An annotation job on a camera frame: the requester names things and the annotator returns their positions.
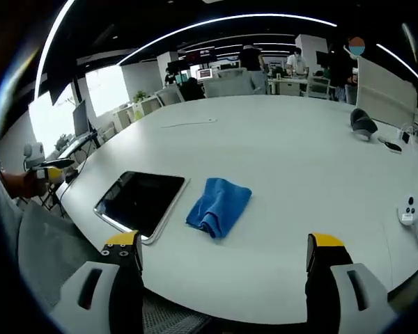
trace black ceiling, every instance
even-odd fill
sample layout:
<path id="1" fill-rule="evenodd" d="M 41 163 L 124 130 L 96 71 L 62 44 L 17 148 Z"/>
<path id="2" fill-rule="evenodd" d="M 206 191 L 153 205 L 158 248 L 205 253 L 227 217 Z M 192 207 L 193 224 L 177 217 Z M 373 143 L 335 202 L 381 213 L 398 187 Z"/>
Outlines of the black ceiling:
<path id="1" fill-rule="evenodd" d="M 300 33 L 317 35 L 334 42 L 345 37 L 358 35 L 366 42 L 368 58 L 379 63 L 403 79 L 418 84 L 413 75 L 402 65 L 375 45 L 380 43 L 398 54 L 418 72 L 418 3 L 398 10 L 392 5 L 378 5 L 365 1 L 250 1 L 223 0 L 206 4 L 202 0 L 76 0 L 54 39 L 47 58 L 46 68 L 60 66 L 68 61 L 105 51 L 132 49 L 183 28 L 208 19 L 250 13 L 286 13 L 323 19 L 335 24 L 336 28 L 300 19 L 279 17 L 255 17 L 217 22 L 166 38 L 141 51 L 130 59 L 138 62 L 171 50 L 233 35 L 253 33 L 291 34 L 291 36 L 261 36 L 234 38 L 211 42 L 202 46 L 220 47 L 251 42 L 294 43 Z M 401 28 L 406 23 L 415 38 L 417 59 L 412 53 L 408 39 Z M 269 47 L 266 49 L 291 50 L 291 47 Z M 220 53 L 237 51 L 221 49 Z M 111 58 L 111 63 L 123 56 Z M 32 82 L 36 76 L 39 57 L 36 57 L 19 86 Z M 97 62 L 95 67 L 102 66 Z M 76 71 L 83 72 L 85 65 Z"/>

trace blue cloth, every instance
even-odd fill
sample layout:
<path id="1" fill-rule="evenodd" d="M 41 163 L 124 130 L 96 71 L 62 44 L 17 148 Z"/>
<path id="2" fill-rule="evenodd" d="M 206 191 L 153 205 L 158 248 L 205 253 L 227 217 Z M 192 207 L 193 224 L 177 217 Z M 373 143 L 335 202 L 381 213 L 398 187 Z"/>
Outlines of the blue cloth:
<path id="1" fill-rule="evenodd" d="M 251 189 L 211 177 L 206 180 L 203 195 L 195 203 L 186 223 L 206 231 L 212 238 L 224 238 L 251 197 Z"/>

